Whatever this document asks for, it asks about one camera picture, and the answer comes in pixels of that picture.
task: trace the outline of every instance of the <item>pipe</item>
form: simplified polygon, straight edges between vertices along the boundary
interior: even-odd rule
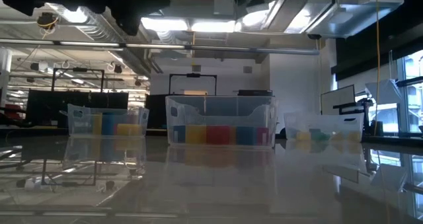
[[[0,24],[2,25],[28,25],[28,24],[37,24],[36,20],[24,20],[24,19],[0,19]],[[96,26],[95,24],[87,24],[85,22],[82,23],[60,23],[56,24],[56,26]]]
[[[316,56],[318,50],[291,49],[291,48],[248,48],[235,46],[201,46],[201,45],[164,45],[142,43],[111,43],[111,42],[61,42],[57,40],[23,40],[0,38],[3,44],[19,45],[46,45],[46,46],[77,46],[77,47],[100,47],[100,48],[144,48],[164,50],[212,50],[221,52],[246,52],[246,53],[269,53]]]

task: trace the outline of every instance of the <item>fluorescent light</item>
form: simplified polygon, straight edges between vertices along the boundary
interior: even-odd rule
[[[301,33],[310,22],[310,12],[306,9],[301,10],[286,28],[285,33]]]
[[[233,32],[235,21],[229,22],[197,22],[192,25],[194,32]]]
[[[249,13],[243,17],[243,23],[245,26],[252,26],[259,22],[262,22],[269,10],[262,10],[253,13]]]
[[[80,7],[75,12],[72,12],[68,9],[65,9],[62,17],[64,17],[67,21],[73,22],[73,23],[82,23],[86,22],[88,19],[88,16],[85,15],[85,13],[81,10]]]
[[[70,75],[68,73],[63,73],[64,75],[68,76],[69,78],[73,78],[73,75]]]
[[[188,25],[182,19],[149,19],[141,18],[141,22],[146,29],[156,32],[164,32],[168,30],[188,30]]]
[[[79,84],[83,84],[84,81],[80,80],[80,79],[72,79],[73,82],[75,83],[79,83]]]

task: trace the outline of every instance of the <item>white wall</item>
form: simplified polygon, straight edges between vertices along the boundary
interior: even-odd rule
[[[217,95],[237,95],[240,89],[262,89],[260,76],[217,76]],[[214,94],[214,78],[201,77],[192,79],[178,77],[178,79],[173,79],[171,93],[183,94],[183,90],[208,91],[208,94]],[[150,94],[167,94],[168,92],[169,75],[151,75]]]
[[[279,100],[277,132],[285,127],[284,113],[320,110],[318,56],[270,55],[270,89]]]
[[[191,73],[192,59],[184,58],[173,61],[157,58],[157,64],[164,74],[151,74],[150,94],[168,94],[169,73]],[[217,95],[236,95],[240,89],[263,89],[260,65],[253,59],[210,59],[196,58],[196,65],[202,66],[202,75],[217,75]],[[251,66],[252,73],[244,74],[243,67]],[[215,79],[213,77],[187,78],[172,77],[171,93],[183,94],[184,90],[207,91],[214,94]]]

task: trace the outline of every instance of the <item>yellow block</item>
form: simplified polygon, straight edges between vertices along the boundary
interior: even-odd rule
[[[297,140],[298,141],[311,141],[311,133],[299,131],[297,133]]]
[[[187,144],[206,144],[206,126],[187,126],[185,141]]]
[[[354,141],[354,142],[361,142],[360,139],[361,132],[359,131],[352,131],[348,134],[348,141]]]
[[[142,135],[142,126],[137,124],[118,124],[117,135]]]

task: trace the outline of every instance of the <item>wall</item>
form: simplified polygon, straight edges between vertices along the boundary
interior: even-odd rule
[[[270,55],[270,89],[279,100],[277,132],[285,127],[284,113],[320,110],[319,56]]]

